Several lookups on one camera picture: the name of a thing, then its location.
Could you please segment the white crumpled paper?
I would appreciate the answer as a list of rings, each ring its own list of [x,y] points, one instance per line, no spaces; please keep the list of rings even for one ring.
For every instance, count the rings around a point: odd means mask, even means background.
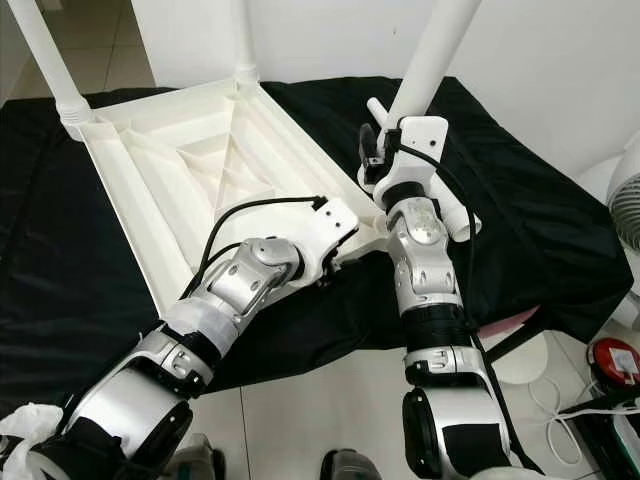
[[[0,419],[0,436],[15,436],[18,443],[6,457],[1,468],[1,480],[35,480],[29,466],[29,454],[36,445],[54,435],[64,419],[63,407],[55,404],[23,404]]]

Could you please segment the grey metal pole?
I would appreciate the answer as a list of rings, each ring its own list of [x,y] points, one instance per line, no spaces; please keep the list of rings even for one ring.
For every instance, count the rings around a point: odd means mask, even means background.
[[[530,320],[526,321],[520,328],[512,330],[512,332],[494,335],[494,337],[489,338],[480,338],[486,351],[485,358],[489,362],[497,360],[500,356],[506,355],[512,349],[521,346],[522,343],[531,339],[534,335],[544,334],[545,330],[547,330],[545,323]]]

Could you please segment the grey robot left leg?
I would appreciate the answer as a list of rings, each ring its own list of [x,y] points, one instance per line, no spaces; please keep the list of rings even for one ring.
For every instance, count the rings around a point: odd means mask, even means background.
[[[227,462],[205,434],[189,434],[159,480],[224,480]]]

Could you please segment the grey robot right leg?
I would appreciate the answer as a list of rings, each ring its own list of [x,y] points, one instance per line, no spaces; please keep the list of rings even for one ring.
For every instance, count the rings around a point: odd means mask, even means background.
[[[365,454],[355,449],[338,449],[325,454],[319,480],[381,480],[381,475]]]

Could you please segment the pink plastic piece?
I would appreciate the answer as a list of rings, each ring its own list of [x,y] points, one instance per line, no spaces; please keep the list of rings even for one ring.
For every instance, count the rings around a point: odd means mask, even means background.
[[[529,308],[529,310],[520,312],[520,314],[504,317],[502,320],[480,326],[480,328],[477,329],[477,334],[479,334],[480,338],[489,338],[494,337],[494,335],[512,332],[512,330],[524,325],[531,316],[534,316],[536,312],[538,312],[539,308],[539,306],[534,306]]]

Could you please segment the black equipment case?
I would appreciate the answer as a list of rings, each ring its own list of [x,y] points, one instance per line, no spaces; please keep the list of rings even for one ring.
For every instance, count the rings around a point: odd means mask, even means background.
[[[579,434],[605,480],[640,480],[640,410],[573,407],[559,416]]]

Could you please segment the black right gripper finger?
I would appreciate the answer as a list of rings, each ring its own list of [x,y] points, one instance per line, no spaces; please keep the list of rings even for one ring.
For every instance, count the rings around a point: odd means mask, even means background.
[[[378,131],[371,124],[360,127],[360,184],[375,186],[384,177],[384,157],[378,143]]]

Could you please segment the white round floor base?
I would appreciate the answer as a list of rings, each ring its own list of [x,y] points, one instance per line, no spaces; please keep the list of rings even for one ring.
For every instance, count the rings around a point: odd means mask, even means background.
[[[543,376],[548,369],[549,361],[548,340],[540,333],[506,355],[493,360],[492,366],[500,383],[527,385]]]

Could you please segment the white round floor fan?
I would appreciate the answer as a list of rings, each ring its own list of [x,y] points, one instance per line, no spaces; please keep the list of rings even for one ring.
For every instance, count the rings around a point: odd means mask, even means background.
[[[618,154],[590,166],[577,180],[611,215],[634,276],[634,285],[612,317],[631,332],[640,332],[640,131]]]

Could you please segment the grey robot leg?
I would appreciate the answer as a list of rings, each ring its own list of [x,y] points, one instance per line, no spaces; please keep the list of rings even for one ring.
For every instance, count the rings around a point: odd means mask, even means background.
[[[338,449],[325,454],[319,480],[381,480],[381,475],[365,454],[355,449]]]
[[[224,480],[227,462],[205,434],[189,434],[159,480]]]

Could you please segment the black cloth table cover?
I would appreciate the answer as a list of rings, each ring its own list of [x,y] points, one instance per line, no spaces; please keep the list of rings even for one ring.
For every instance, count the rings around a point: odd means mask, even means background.
[[[444,165],[481,219],[463,301],[477,324],[534,308],[550,329],[588,342],[634,284],[611,215],[541,160],[449,77],[431,111],[451,124]],[[58,404],[91,387],[157,325],[140,266],[90,155],[51,99],[0,109],[1,397]],[[214,390],[291,378],[356,349],[401,347],[392,266],[375,251],[323,287],[266,308],[215,371]]]

